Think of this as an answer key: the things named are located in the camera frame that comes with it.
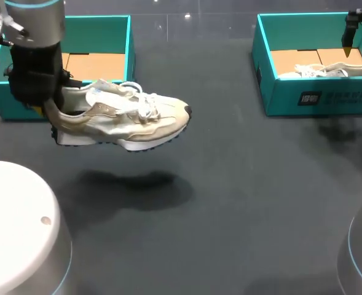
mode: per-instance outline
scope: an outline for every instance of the shoe sole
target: shoe sole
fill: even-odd
[[[55,140],[57,145],[59,146],[89,146],[92,144],[115,144],[117,146],[122,146],[128,152],[145,152],[151,151],[159,146],[162,146],[165,143],[170,143],[173,139],[179,137],[179,134],[186,130],[187,125],[185,125],[182,129],[178,130],[177,132],[161,138],[159,140],[154,141],[147,141],[147,142],[134,142],[134,141],[127,141],[127,140],[116,140],[115,142],[112,141],[97,141],[91,137],[87,136],[74,136],[69,135],[64,132],[58,131],[55,127],[52,127],[52,138]]]

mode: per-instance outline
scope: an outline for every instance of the cardboard insert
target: cardboard insert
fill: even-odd
[[[362,65],[362,55],[357,48],[352,49],[349,57],[342,48],[317,50],[276,50],[271,51],[277,74],[294,72],[295,65],[324,65],[346,63]]]
[[[63,67],[75,80],[123,80],[125,55],[114,53],[62,54]]]

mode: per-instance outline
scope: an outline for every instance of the logo on box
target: logo on box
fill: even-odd
[[[299,106],[315,106],[320,101],[321,91],[306,91],[301,93]]]

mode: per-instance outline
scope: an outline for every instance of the teal shoe box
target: teal shoe box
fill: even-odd
[[[134,81],[135,51],[129,15],[66,16],[65,38],[61,42],[64,53],[115,53],[124,55],[123,74],[113,83]],[[4,71],[12,64],[8,47],[0,46],[0,116],[3,120],[43,119],[39,112],[27,109],[14,99]],[[84,85],[92,83],[83,80]]]
[[[252,56],[268,116],[362,114],[362,77],[278,78],[271,54],[274,50],[341,48],[346,15],[258,15]],[[361,24],[353,47],[362,55]]]

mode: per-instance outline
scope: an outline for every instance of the shoelace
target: shoelace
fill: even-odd
[[[325,77],[327,76],[327,73],[325,71],[322,71],[322,69],[324,68],[323,65],[307,65],[307,66],[302,66],[302,65],[295,65],[295,69],[298,73],[301,74],[301,77],[303,78],[313,78],[313,77]]]
[[[156,108],[156,93],[148,94],[143,92],[143,88],[136,82],[124,82],[119,84],[133,92],[133,96],[138,98],[137,103],[130,104],[129,107],[121,110],[122,113],[137,112],[140,119],[157,119],[160,114]]]

